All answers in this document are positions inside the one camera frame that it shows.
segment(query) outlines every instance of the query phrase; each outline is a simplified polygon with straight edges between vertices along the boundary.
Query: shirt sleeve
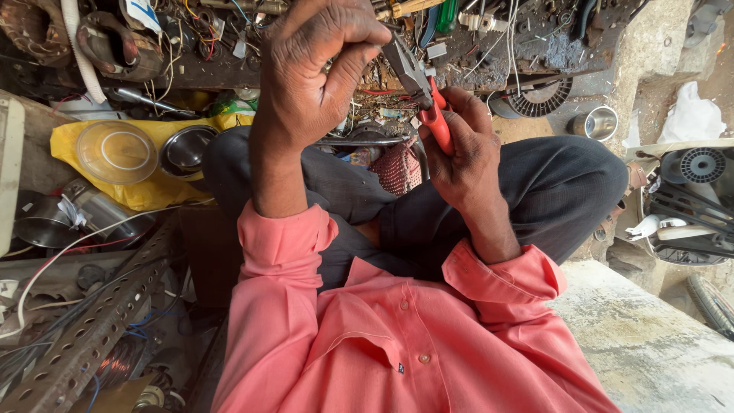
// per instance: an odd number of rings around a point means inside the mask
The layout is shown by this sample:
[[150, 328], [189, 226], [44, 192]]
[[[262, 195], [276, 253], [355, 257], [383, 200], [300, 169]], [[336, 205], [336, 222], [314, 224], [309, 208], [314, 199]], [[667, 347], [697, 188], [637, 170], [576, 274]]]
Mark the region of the shirt sleeve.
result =
[[318, 331], [316, 269], [338, 233], [318, 205], [261, 217], [249, 201], [238, 220], [244, 252], [232, 292], [225, 366], [212, 412], [274, 412], [299, 378]]
[[453, 288], [474, 301], [479, 321], [522, 353], [589, 412], [618, 412], [566, 323], [545, 305], [566, 290], [561, 269], [534, 245], [523, 255], [484, 265], [469, 240], [443, 263]]

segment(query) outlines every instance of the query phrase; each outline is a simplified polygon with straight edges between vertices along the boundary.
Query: green screwdriver handle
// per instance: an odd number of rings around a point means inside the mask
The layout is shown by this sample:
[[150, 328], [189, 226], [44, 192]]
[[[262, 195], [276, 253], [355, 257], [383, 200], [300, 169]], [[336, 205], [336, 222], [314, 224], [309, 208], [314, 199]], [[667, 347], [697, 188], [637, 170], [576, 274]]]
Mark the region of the green screwdriver handle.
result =
[[457, 16], [459, 14], [459, 0], [446, 0], [441, 4], [441, 10], [438, 14], [438, 23], [436, 30], [438, 32], [448, 34], [457, 27]]

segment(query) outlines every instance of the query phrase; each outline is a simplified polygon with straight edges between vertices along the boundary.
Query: red plier handle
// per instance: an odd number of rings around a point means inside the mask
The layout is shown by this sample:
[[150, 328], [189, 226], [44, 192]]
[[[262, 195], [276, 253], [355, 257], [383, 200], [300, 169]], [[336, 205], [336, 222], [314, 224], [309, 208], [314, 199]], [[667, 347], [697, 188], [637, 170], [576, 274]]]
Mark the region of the red plier handle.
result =
[[421, 120], [423, 125], [428, 126], [431, 129], [433, 137], [436, 139], [436, 143], [441, 147], [444, 154], [449, 156], [454, 155], [454, 141], [451, 140], [451, 133], [448, 131], [448, 125], [446, 125], [446, 119], [443, 118], [441, 110], [452, 111], [451, 107], [446, 104], [446, 100], [438, 93], [438, 87], [436, 87], [436, 81], [433, 76], [426, 76], [428, 82], [431, 84], [431, 97], [433, 97], [433, 105], [428, 110], [421, 110], [418, 112], [418, 119]]

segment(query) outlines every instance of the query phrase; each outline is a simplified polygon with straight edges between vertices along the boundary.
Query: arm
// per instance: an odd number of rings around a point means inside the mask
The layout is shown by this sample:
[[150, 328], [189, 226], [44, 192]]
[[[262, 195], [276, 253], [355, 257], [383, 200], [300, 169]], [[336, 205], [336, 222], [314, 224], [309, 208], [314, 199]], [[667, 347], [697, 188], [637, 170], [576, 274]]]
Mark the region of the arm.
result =
[[277, 411], [300, 377], [318, 331], [319, 252], [338, 231], [325, 211], [308, 208], [300, 154], [344, 119], [375, 45], [390, 40], [364, 0], [299, 1], [267, 32], [252, 200], [238, 221], [244, 264], [213, 412]]
[[479, 321], [521, 352], [583, 406], [616, 411], [563, 320], [545, 302], [566, 288], [558, 266], [532, 245], [520, 247], [499, 190], [500, 143], [485, 105], [455, 87], [441, 93], [456, 112], [444, 112], [456, 154], [447, 157], [427, 128], [431, 180], [471, 233], [443, 264], [447, 283], [474, 301]]

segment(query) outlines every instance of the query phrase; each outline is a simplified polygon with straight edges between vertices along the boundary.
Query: white label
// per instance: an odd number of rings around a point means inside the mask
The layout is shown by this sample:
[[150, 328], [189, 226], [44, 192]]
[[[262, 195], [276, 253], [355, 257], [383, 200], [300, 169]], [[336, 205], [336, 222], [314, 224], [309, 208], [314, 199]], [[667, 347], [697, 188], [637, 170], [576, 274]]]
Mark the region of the white label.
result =
[[153, 8], [150, 6], [149, 0], [125, 0], [127, 4], [128, 14], [135, 20], [140, 21], [143, 26], [160, 33], [161, 24]]

